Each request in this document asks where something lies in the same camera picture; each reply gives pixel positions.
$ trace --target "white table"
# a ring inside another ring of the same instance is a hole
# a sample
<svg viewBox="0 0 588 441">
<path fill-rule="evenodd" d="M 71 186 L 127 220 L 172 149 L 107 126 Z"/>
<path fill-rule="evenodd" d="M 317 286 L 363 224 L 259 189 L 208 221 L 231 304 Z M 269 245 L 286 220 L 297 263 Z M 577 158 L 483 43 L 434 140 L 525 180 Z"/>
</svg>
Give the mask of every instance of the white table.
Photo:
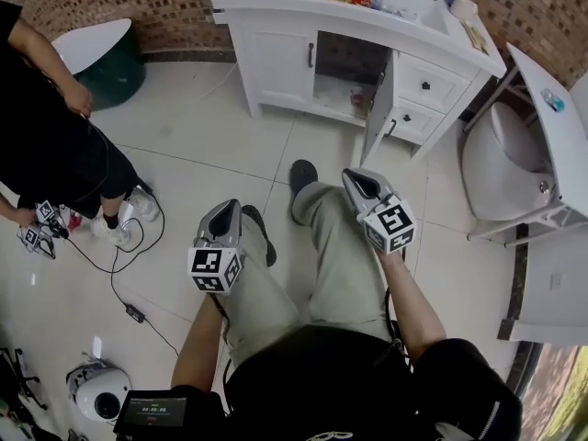
<svg viewBox="0 0 588 441">
<path fill-rule="evenodd" d="M 518 224 L 530 222 L 539 222 L 552 229 L 549 232 L 505 244 L 505 246 L 516 246 L 538 238 L 545 238 L 552 233 L 582 227 L 588 223 L 588 219 L 586 219 L 588 218 L 588 136 L 571 99 L 570 92 L 543 67 L 515 46 L 507 44 L 507 47 L 516 66 L 504 77 L 496 91 L 464 128 L 464 131 L 473 127 L 504 90 L 510 91 L 535 107 L 535 113 L 526 119 L 526 123 L 538 119 L 545 134 L 556 178 L 556 191 L 553 200 L 547 206 L 513 220 L 479 220 L 469 235 L 469 237 L 488 237 Z M 519 73 L 523 77 L 528 95 L 510 85 Z M 541 95 L 545 88 L 563 100 L 565 103 L 563 111 L 558 113 L 545 102 Z"/>
</svg>

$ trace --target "person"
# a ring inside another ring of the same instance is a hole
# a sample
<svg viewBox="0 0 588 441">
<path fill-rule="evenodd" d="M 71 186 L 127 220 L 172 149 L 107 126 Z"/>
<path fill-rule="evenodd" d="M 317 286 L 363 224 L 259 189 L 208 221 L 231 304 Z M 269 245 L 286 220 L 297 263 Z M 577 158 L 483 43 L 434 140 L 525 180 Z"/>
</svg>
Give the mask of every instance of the person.
<svg viewBox="0 0 588 441">
<path fill-rule="evenodd" d="M 90 92 L 20 12 L 20 6 L 0 1 L 0 182 L 20 196 L 15 207 L 0 195 L 0 215 L 26 228 L 35 204 L 48 200 L 93 218 L 95 235 L 122 246 L 130 239 L 119 223 L 123 200 L 147 221 L 159 208 L 136 188 L 140 180 L 129 160 L 87 120 Z M 103 214 L 95 217 L 100 206 Z"/>
<path fill-rule="evenodd" d="M 261 215 L 243 207 L 244 268 L 219 299 L 236 366 L 225 391 L 232 413 L 211 392 L 222 318 L 207 295 L 171 382 L 192 407 L 191 438 L 518 439 L 521 402 L 472 343 L 447 338 L 401 255 L 378 254 L 411 372 L 391 343 L 378 262 L 344 190 L 319 183 L 306 161 L 292 165 L 290 185 L 292 219 L 311 228 L 319 257 L 310 323 L 269 273 L 276 253 Z"/>
</svg>

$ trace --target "drawer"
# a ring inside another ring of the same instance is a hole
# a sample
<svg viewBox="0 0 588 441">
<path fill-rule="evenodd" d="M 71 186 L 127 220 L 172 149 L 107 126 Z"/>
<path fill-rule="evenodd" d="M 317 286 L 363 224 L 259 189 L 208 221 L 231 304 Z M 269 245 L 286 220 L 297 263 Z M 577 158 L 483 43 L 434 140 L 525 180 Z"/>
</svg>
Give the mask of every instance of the drawer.
<svg viewBox="0 0 588 441">
<path fill-rule="evenodd" d="M 465 78 L 404 52 L 398 56 L 396 70 L 400 98 L 441 113 L 448 113 L 469 85 Z"/>
<path fill-rule="evenodd" d="M 391 115 L 390 129 L 394 126 L 394 121 L 396 127 L 390 135 L 419 145 L 428 139 L 445 117 L 406 99 L 398 100 L 398 106 L 392 108 Z"/>
</svg>

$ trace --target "black sock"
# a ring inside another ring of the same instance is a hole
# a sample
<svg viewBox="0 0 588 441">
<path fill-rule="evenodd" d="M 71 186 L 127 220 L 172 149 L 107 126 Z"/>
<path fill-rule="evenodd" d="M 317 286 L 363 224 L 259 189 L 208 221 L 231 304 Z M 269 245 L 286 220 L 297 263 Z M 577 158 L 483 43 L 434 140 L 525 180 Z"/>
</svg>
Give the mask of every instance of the black sock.
<svg viewBox="0 0 588 441">
<path fill-rule="evenodd" d="M 116 229 L 119 226 L 119 214 L 116 213 L 114 216 L 107 216 L 104 214 L 104 220 L 107 222 L 109 229 Z"/>
</svg>

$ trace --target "wall outlet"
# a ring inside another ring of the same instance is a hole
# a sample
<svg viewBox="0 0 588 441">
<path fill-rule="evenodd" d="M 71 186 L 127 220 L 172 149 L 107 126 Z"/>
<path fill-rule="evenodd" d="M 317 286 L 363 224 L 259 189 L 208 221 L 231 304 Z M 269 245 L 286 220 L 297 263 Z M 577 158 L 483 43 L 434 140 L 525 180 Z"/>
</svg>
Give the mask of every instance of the wall outlet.
<svg viewBox="0 0 588 441">
<path fill-rule="evenodd" d="M 555 273 L 551 275 L 551 280 L 549 281 L 549 290 L 563 290 L 565 277 L 566 275 L 563 273 Z"/>
</svg>

